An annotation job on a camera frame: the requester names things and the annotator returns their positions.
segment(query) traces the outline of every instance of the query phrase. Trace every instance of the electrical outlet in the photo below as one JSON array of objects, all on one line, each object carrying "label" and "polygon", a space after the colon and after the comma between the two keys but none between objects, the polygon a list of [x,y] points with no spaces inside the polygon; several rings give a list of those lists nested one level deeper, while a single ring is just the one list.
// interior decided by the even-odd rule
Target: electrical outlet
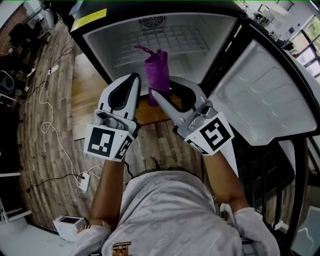
[{"label": "electrical outlet", "polygon": [[87,192],[89,187],[90,174],[85,172],[83,173],[82,177],[84,177],[84,179],[81,179],[80,189],[82,189],[84,192]]}]

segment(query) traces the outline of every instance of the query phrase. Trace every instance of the purple towel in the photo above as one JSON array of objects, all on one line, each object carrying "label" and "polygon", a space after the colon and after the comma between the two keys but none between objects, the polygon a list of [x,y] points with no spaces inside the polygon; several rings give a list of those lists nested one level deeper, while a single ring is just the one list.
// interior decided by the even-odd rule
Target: purple towel
[{"label": "purple towel", "polygon": [[144,50],[146,53],[151,54],[144,62],[144,71],[146,79],[149,82],[149,97],[148,104],[150,107],[158,106],[158,103],[151,94],[151,89],[161,91],[162,95],[168,96],[169,88],[169,68],[168,68],[168,53],[162,50],[157,50],[156,53],[152,50],[137,45],[136,48]]}]

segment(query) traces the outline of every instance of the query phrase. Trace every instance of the window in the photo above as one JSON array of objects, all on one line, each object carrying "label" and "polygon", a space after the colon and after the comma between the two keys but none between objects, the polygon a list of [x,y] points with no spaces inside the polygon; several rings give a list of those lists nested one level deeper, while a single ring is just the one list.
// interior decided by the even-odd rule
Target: window
[{"label": "window", "polygon": [[320,84],[320,20],[314,16],[292,42],[298,52],[296,60]]},{"label": "window", "polygon": [[269,7],[261,4],[259,9],[258,9],[258,12],[263,13],[264,10],[269,11]]},{"label": "window", "polygon": [[301,32],[294,37],[292,42],[294,43],[294,46],[298,51],[298,53],[301,52],[303,49],[305,49],[309,44],[308,40],[306,39],[304,34],[302,34]]},{"label": "window", "polygon": [[314,40],[320,35],[320,20],[314,16],[303,30],[311,41]]},{"label": "window", "polygon": [[316,55],[314,54],[314,51],[311,49],[311,47],[308,47],[305,51],[303,51],[302,54],[299,55],[299,57],[296,58],[296,60],[304,65],[310,62],[315,57]]},{"label": "window", "polygon": [[280,5],[283,9],[285,9],[286,11],[289,11],[290,8],[294,5],[293,2],[291,1],[275,1],[277,5]]},{"label": "window", "polygon": [[306,67],[306,70],[309,71],[309,73],[313,76],[316,76],[318,74],[320,74],[320,64],[319,64],[319,61],[316,60],[314,62],[312,62],[310,65],[308,65]]}]

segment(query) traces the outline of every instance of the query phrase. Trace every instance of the chair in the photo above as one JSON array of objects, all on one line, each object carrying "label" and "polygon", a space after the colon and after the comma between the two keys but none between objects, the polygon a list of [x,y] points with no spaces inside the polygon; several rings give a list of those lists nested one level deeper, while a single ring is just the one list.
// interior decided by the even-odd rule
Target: chair
[{"label": "chair", "polygon": [[17,48],[22,47],[23,49],[33,49],[38,51],[42,44],[48,43],[48,41],[43,39],[47,34],[49,34],[48,32],[38,39],[41,31],[41,21],[37,22],[34,28],[31,28],[28,24],[18,23],[9,33],[9,43]]},{"label": "chair", "polygon": [[0,70],[0,92],[6,95],[11,94],[15,89],[15,80],[4,70]]}]

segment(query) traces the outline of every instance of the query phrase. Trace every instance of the white shirt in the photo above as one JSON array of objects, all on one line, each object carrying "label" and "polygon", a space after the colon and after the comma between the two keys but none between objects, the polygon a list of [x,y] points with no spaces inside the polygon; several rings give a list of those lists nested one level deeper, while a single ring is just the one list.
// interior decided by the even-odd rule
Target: white shirt
[{"label": "white shirt", "polygon": [[[131,242],[131,256],[280,255],[278,244],[253,208],[233,214],[233,224],[216,215],[209,191],[185,171],[156,171],[131,180],[123,194],[119,223],[90,226],[77,236],[73,256],[101,252]],[[243,245],[242,238],[253,240]]]}]

